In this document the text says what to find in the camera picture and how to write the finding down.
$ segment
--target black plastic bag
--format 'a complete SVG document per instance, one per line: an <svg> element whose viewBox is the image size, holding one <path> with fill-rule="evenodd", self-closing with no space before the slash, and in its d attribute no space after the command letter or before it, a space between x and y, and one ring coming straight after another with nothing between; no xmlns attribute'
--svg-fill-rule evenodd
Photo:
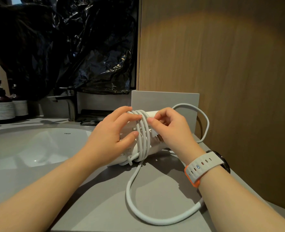
<svg viewBox="0 0 285 232"><path fill-rule="evenodd" d="M135 0L21 1L0 1L0 65L25 96L129 93Z"/></svg>

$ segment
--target coiled cable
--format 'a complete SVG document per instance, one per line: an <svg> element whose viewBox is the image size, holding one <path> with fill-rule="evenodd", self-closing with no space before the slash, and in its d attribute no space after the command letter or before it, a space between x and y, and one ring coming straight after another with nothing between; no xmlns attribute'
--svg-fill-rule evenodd
<svg viewBox="0 0 285 232"><path fill-rule="evenodd" d="M202 115L206 118L206 120L207 120L206 131L205 131L202 139L197 141L197 143L201 143L205 139L207 131L209 129L208 117L206 116L206 114L201 109L199 109L199 108L197 108L191 104L187 104L187 103L177 104L177 105L173 106L172 109L176 109L177 107L180 107L180 106L189 106L191 108L194 108L195 110L202 113ZM142 119L140 121L136 121L136 128L137 128L137 131L139 131L139 133L140 133L138 136L139 152L133 156L128 155L127 161L120 164L120 165L126 165L126 164L132 165L133 160L135 162L140 162L139 165L137 166L135 172L131 176L129 182L126 185L125 197L126 197L126 201L129 205L130 209L141 220L148 222L150 224L153 224L153 225L157 225L157 226L166 226L166 225L175 224L177 222L180 222L180 221L188 218L189 216L191 216L192 214L194 214L195 212L197 212L201 208L202 204L204 203L204 200L202 198L199 200L198 203L196 203L192 208L190 208L186 212L184 212L180 215L177 215L175 217L167 218L167 219L156 219L156 218L149 217L149 216L143 214L141 211L139 211L137 209L137 207L133 204L132 199L131 199L130 190L131 190L132 183L133 183L134 179L136 178L136 176L137 176L137 174L138 174L138 172L139 172L139 170L143 164L143 161L148 157L149 150L150 150L150 132L149 132L149 126L147 123L147 118L149 116L145 111L136 110L136 111L131 111L129 113L142 115Z"/></svg>

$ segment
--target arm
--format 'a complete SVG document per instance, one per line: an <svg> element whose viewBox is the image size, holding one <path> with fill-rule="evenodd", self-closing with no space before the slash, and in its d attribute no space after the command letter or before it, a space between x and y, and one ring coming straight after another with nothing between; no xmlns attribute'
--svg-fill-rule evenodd
<svg viewBox="0 0 285 232"><path fill-rule="evenodd" d="M72 158L0 204L0 231L45 231L67 200L97 168L116 159L138 136L120 140L120 130L140 115L121 107L100 122L86 145Z"/></svg>
<svg viewBox="0 0 285 232"><path fill-rule="evenodd" d="M192 137L185 118L175 110L162 109L147 121L185 164L205 154ZM285 231L285 219L221 166L202 176L199 191L218 231Z"/></svg>

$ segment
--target white sink basin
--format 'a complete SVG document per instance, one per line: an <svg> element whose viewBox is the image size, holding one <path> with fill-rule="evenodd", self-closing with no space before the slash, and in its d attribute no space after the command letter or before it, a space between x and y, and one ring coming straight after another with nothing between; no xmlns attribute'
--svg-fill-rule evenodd
<svg viewBox="0 0 285 232"><path fill-rule="evenodd" d="M0 134L0 202L72 157L91 131L36 128Z"/></svg>

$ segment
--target hand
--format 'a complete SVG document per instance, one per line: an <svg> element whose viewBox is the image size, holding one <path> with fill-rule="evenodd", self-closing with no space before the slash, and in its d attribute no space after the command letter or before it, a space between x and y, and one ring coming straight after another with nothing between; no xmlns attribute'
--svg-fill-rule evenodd
<svg viewBox="0 0 285 232"><path fill-rule="evenodd" d="M174 109L164 108L147 121L186 165L206 153L194 140L186 119Z"/></svg>
<svg viewBox="0 0 285 232"><path fill-rule="evenodd" d="M120 131L129 121L137 121L141 115L127 113L132 107L120 107L105 117L91 133L86 145L78 153L85 161L96 163L102 167L120 156L137 138L138 132L133 131L120 140Z"/></svg>

